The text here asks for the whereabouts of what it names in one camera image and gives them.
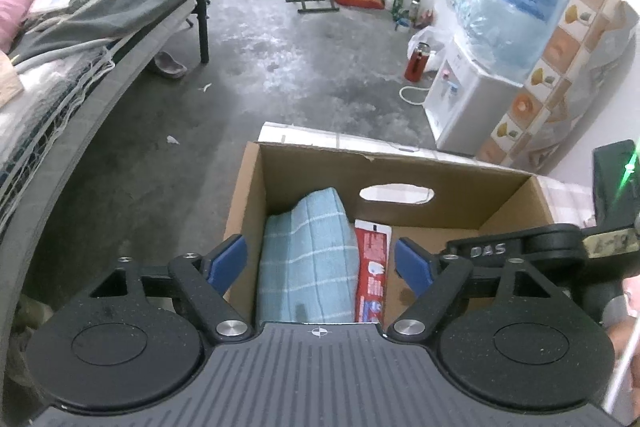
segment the box handle hole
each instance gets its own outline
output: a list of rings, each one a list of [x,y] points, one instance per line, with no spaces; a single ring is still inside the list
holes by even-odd
[[[370,202],[391,202],[409,205],[423,205],[433,200],[434,196],[433,189],[407,183],[372,185],[360,191],[360,197]]]

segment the metal screw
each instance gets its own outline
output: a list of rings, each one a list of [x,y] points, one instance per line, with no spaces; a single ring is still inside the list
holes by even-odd
[[[415,319],[402,319],[394,324],[394,330],[401,335],[420,335],[424,331],[424,324]]]
[[[239,335],[246,333],[248,329],[249,326],[245,323],[235,320],[222,321],[218,326],[216,326],[216,331],[223,337],[238,337]]]

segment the ribbed gray plate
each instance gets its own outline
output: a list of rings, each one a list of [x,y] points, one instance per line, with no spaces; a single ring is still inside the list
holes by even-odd
[[[586,405],[523,415],[460,393],[419,346],[374,325],[267,324],[254,340],[217,347],[193,382],[164,402],[120,416],[47,409],[36,426],[66,427],[616,427]]]

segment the crosshair logo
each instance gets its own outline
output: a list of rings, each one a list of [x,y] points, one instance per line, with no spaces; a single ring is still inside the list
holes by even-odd
[[[316,337],[324,337],[326,334],[331,332],[317,326],[316,328],[313,328],[309,333],[314,334]]]

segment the cardboard box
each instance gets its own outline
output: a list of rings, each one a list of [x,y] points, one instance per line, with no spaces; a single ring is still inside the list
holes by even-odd
[[[390,183],[430,188],[424,204],[364,200],[360,191]],[[410,237],[429,251],[447,241],[488,233],[540,227],[553,217],[535,176],[478,165],[456,165],[426,158],[249,143],[231,201],[225,237],[244,235],[247,266],[226,298],[253,323],[258,261],[265,220],[289,211],[312,191],[334,187],[351,222],[365,219],[393,229],[386,292],[385,327],[414,295],[396,275],[394,245]]]

